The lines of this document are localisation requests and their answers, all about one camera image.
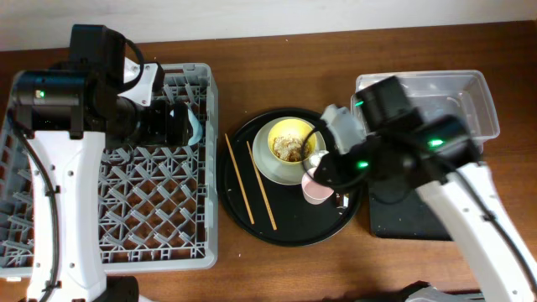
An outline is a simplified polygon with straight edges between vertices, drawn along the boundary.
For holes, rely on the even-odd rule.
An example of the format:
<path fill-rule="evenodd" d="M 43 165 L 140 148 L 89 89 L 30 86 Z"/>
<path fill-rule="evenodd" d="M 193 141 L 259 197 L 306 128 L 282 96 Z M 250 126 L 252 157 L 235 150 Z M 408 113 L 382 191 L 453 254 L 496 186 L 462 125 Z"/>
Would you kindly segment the gold snack wrapper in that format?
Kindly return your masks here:
<path fill-rule="evenodd" d="M 349 207 L 349 196 L 348 194 L 339 194 L 336 193 L 335 206 L 337 209 L 345 210 Z"/>

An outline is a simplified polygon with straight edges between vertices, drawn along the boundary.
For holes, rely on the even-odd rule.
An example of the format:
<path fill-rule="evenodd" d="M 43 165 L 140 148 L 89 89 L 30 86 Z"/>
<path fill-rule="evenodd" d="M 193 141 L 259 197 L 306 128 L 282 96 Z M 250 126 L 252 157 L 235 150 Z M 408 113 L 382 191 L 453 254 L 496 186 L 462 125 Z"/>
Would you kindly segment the blue cup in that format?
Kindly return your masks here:
<path fill-rule="evenodd" d="M 184 147 L 197 144 L 203 135 L 201 123 L 188 107 L 177 107 L 169 113 L 168 143 Z"/>

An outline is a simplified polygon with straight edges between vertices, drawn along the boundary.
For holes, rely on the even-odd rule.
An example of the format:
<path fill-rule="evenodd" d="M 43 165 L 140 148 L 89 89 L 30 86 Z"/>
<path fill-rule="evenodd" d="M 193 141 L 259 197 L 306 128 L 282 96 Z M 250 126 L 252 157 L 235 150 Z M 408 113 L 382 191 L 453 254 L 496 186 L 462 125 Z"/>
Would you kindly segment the pink cup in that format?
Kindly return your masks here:
<path fill-rule="evenodd" d="M 331 197 L 334 193 L 334 190 L 330 187 L 320 185 L 315 182 L 311 178 L 314 173 L 315 168 L 311 168 L 303 174 L 301 180 L 301 189 L 305 200 L 312 205 L 318 206 Z"/>

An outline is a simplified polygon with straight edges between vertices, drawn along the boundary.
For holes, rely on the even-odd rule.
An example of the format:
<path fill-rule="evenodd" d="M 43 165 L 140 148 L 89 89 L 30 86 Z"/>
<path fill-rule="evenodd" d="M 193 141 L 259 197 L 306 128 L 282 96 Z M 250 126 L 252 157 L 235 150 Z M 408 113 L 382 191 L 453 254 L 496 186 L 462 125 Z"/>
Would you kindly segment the white tissue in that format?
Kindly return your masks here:
<path fill-rule="evenodd" d="M 320 165 L 322 158 L 329 154 L 327 150 L 317 150 L 309 158 L 308 163 L 311 168 L 316 168 Z"/>

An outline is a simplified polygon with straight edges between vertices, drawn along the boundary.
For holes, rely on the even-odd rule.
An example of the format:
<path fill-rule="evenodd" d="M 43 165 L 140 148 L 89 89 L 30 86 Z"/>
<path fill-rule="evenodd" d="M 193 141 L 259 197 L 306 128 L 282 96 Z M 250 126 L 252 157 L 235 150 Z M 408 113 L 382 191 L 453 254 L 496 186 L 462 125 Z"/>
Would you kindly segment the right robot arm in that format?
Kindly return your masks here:
<path fill-rule="evenodd" d="M 487 301 L 534 301 L 536 261 L 498 197 L 467 126 L 426 122 L 397 76 L 354 95 L 361 118 L 328 106 L 315 131 L 335 142 L 309 178 L 338 192 L 402 178 L 457 245 Z"/>

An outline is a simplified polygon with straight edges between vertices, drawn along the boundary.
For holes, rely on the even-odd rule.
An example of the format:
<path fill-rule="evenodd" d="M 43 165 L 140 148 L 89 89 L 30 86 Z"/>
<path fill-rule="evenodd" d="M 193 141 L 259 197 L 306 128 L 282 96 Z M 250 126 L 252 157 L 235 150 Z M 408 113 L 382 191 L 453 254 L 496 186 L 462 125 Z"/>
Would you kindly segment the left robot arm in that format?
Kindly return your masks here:
<path fill-rule="evenodd" d="M 29 155 L 34 264 L 29 301 L 138 301 L 133 276 L 106 275 L 98 244 L 98 176 L 108 148 L 184 147 L 203 128 L 190 108 L 156 101 L 164 70 L 103 25 L 76 24 L 69 57 L 13 79 L 6 118 Z"/>

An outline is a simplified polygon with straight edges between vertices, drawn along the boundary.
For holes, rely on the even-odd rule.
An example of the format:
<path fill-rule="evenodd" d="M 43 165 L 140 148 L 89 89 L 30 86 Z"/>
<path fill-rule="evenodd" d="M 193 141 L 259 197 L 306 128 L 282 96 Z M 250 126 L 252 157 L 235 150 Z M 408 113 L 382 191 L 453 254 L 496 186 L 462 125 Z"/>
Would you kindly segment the grey dishwasher rack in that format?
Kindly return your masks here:
<path fill-rule="evenodd" d="M 204 269 L 217 258 L 217 87 L 203 63 L 161 65 L 156 101 L 186 104 L 203 128 L 184 147 L 108 148 L 98 176 L 98 244 L 105 273 L 136 274 Z M 29 155 L 7 118 L 1 200 L 13 208 L 1 241 L 1 273 L 31 276 L 34 208 Z"/>

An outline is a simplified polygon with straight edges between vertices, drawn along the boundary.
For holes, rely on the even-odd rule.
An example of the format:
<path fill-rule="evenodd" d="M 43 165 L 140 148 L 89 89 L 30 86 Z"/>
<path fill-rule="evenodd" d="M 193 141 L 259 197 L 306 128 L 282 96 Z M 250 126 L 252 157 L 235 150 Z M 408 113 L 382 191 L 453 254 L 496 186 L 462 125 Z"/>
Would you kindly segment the left wooden chopstick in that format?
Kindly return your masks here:
<path fill-rule="evenodd" d="M 230 154 L 231 161 L 232 161 L 232 166 L 233 166 L 233 168 L 235 170 L 235 174 L 237 176 L 237 181 L 238 181 L 238 184 L 239 184 L 240 191 L 242 193 L 242 198 L 243 198 L 243 202 L 244 202 L 247 214 L 248 214 L 249 221 L 250 221 L 250 223 L 252 225 L 254 225 L 255 220 L 253 218 L 253 213 L 251 211 L 251 208 L 250 208 L 250 205 L 249 205 L 249 202 L 248 202 L 248 197 L 246 195 L 246 191 L 245 191 L 243 183 L 242 183 L 242 177 L 241 177 L 240 171 L 239 171 L 238 166 L 237 166 L 237 161 L 236 161 L 235 156 L 234 156 L 234 152 L 233 152 L 233 149 L 232 149 L 230 139 L 229 139 L 227 133 L 224 134 L 224 137 L 225 137 L 225 140 L 226 140 L 226 143 L 227 143 L 227 149 L 228 149 L 228 152 Z"/>

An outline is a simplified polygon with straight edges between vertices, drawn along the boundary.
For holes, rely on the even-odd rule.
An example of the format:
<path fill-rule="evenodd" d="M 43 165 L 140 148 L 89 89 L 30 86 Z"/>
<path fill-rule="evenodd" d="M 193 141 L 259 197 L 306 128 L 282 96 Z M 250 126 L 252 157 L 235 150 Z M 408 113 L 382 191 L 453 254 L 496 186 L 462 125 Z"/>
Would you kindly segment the wooden chopstick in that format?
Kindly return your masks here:
<path fill-rule="evenodd" d="M 230 139 L 229 139 L 227 133 L 224 134 L 224 137 L 225 137 L 225 140 L 226 140 L 226 143 L 227 143 L 227 149 L 228 149 L 228 152 L 230 154 L 231 161 L 232 161 L 232 166 L 233 166 L 233 168 L 235 170 L 235 174 L 237 176 L 237 181 L 238 181 L 238 184 L 239 184 L 240 191 L 242 193 L 242 198 L 243 198 L 243 202 L 244 202 L 247 214 L 248 214 L 249 221 L 250 221 L 250 223 L 252 225 L 254 225 L 255 220 L 253 218 L 253 213 L 251 211 L 251 208 L 250 208 L 250 205 L 249 205 L 249 202 L 248 202 L 248 197 L 246 195 L 246 191 L 245 191 L 243 183 L 242 183 L 242 177 L 241 177 L 240 171 L 239 171 L 238 166 L 237 166 L 237 161 L 236 161 L 235 156 L 234 156 L 234 152 L 233 152 L 233 149 L 232 149 Z"/>
<path fill-rule="evenodd" d="M 272 226 L 273 230 L 274 230 L 274 231 L 277 231 L 277 230 L 278 230 L 278 227 L 277 227 L 276 221 L 275 221 L 275 219 L 274 219 L 274 215 L 273 215 L 271 206 L 270 206 L 270 204 L 269 204 L 269 200 L 268 200 L 266 191 L 265 191 L 265 189 L 264 189 L 264 185 L 263 185 L 263 181 L 262 181 L 261 175 L 260 175 L 260 173 L 259 173 L 259 171 L 258 171 L 258 166 L 257 166 L 257 164 L 256 164 L 256 162 L 255 162 L 254 157 L 253 157 L 253 151 L 252 151 L 252 147 L 251 147 L 249 141 L 247 141 L 247 147 L 248 147 L 248 152 L 249 152 L 249 155 L 250 155 L 252 164 L 253 164 L 254 173 L 255 173 L 256 178 L 257 178 L 257 181 L 258 181 L 258 186 L 259 186 L 261 195 L 262 195 L 262 197 L 263 197 L 263 202 L 264 202 L 264 204 L 265 204 L 265 208 L 266 208 L 266 211 L 267 211 L 267 213 L 268 213 L 268 218 L 269 218 L 269 220 L 270 220 L 270 223 L 271 223 L 271 226 Z"/>

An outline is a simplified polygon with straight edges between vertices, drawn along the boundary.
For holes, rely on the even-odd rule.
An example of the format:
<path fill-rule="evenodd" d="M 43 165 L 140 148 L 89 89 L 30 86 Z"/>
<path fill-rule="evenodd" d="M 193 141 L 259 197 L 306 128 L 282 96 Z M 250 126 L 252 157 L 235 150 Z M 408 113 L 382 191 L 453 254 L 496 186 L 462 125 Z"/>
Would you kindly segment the grey plate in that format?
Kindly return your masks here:
<path fill-rule="evenodd" d="M 284 164 L 272 155 L 268 146 L 269 129 L 284 118 L 286 117 L 276 118 L 261 127 L 253 140 L 253 157 L 258 171 L 269 180 L 280 185 L 299 185 L 304 174 L 302 164 L 305 164 L 308 169 L 311 168 L 308 159 L 298 164 Z M 315 135 L 318 143 L 317 150 L 325 150 L 324 138 L 320 133 L 315 133 Z"/>

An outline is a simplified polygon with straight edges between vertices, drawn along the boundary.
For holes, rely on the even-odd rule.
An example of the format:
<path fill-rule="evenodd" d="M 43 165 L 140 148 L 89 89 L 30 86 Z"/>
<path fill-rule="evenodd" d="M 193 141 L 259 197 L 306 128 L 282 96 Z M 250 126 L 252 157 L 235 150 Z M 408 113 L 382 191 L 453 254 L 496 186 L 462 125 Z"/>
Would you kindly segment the black rectangular tray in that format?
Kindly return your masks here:
<path fill-rule="evenodd" d="M 403 177 L 368 184 L 371 233 L 393 239 L 450 241 L 433 211 Z"/>

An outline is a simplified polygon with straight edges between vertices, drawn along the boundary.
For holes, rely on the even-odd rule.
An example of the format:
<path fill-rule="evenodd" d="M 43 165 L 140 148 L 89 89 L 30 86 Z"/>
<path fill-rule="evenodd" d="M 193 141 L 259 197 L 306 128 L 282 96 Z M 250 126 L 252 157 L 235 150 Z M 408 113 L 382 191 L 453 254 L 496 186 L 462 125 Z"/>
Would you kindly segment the yellow bowl with food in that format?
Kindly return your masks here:
<path fill-rule="evenodd" d="M 297 117 L 277 121 L 268 131 L 268 147 L 272 155 L 284 164 L 298 164 L 317 150 L 313 126 Z"/>

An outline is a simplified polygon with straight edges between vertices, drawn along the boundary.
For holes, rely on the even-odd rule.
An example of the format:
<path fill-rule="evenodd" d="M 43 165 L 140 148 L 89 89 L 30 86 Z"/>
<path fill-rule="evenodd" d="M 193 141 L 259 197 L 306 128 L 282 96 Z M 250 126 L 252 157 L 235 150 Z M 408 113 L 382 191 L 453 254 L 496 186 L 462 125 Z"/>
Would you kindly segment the round black tray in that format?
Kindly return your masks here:
<path fill-rule="evenodd" d="M 305 200 L 299 185 L 279 185 L 263 177 L 264 189 L 278 230 L 274 231 L 271 226 L 247 150 L 247 141 L 252 143 L 261 127 L 276 118 L 298 117 L 307 122 L 316 122 L 320 116 L 319 113 L 307 109 L 274 109 L 257 115 L 232 135 L 230 142 L 253 213 L 254 225 L 249 221 L 227 147 L 218 155 L 218 196 L 227 214 L 245 232 L 274 245 L 307 246 L 335 235 L 357 214 L 362 205 L 364 190 L 350 194 L 349 207 L 340 210 L 335 206 L 334 195 L 315 206 Z"/>

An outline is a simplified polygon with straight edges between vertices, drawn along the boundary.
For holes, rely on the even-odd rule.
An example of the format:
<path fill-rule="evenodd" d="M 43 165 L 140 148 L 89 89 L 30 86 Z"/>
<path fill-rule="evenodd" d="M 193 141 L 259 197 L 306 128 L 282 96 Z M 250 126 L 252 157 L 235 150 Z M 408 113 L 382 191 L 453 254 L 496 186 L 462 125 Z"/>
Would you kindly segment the right wooden chopstick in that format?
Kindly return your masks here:
<path fill-rule="evenodd" d="M 265 189 L 264 189 L 264 185 L 263 185 L 263 181 L 262 181 L 261 175 L 260 175 L 260 173 L 259 173 L 259 171 L 258 171 L 258 166 L 257 166 L 257 164 L 256 164 L 256 162 L 255 162 L 254 157 L 253 157 L 253 151 L 252 151 L 252 147 L 251 147 L 249 141 L 247 141 L 247 147 L 248 147 L 248 152 L 249 152 L 249 155 L 250 155 L 252 164 L 253 164 L 254 173 L 255 173 L 256 178 L 257 178 L 257 181 L 258 181 L 258 186 L 259 186 L 261 195 L 262 195 L 262 197 L 263 197 L 263 202 L 264 202 L 264 204 L 265 204 L 265 208 L 266 208 L 266 211 L 267 211 L 267 213 L 268 213 L 268 218 L 269 218 L 269 220 L 270 220 L 270 223 L 271 223 L 271 226 L 272 226 L 273 230 L 274 230 L 274 231 L 277 231 L 277 230 L 278 230 L 278 227 L 277 227 L 276 221 L 275 221 L 275 219 L 274 219 L 274 215 L 273 215 L 271 206 L 270 206 L 270 204 L 269 204 L 269 200 L 268 200 L 266 191 L 265 191 Z"/>

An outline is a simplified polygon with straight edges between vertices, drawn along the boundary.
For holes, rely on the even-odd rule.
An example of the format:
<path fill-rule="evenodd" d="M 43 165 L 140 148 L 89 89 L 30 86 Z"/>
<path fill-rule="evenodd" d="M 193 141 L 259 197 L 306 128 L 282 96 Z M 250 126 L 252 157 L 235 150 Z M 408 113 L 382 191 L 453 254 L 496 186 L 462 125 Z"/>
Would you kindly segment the clear plastic bin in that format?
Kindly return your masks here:
<path fill-rule="evenodd" d="M 500 134 L 487 82 L 477 70 L 396 72 L 405 93 L 427 122 L 452 115 L 462 120 L 477 149 Z"/>

